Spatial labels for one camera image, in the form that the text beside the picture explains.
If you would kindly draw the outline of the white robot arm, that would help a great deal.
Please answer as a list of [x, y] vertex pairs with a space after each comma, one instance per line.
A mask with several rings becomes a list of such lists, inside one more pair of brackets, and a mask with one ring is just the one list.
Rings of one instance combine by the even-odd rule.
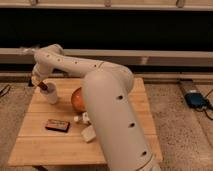
[[36, 86], [55, 69], [83, 79], [83, 102], [110, 171], [161, 171], [128, 98], [134, 76], [127, 67], [68, 57], [58, 44], [35, 50], [34, 59]]

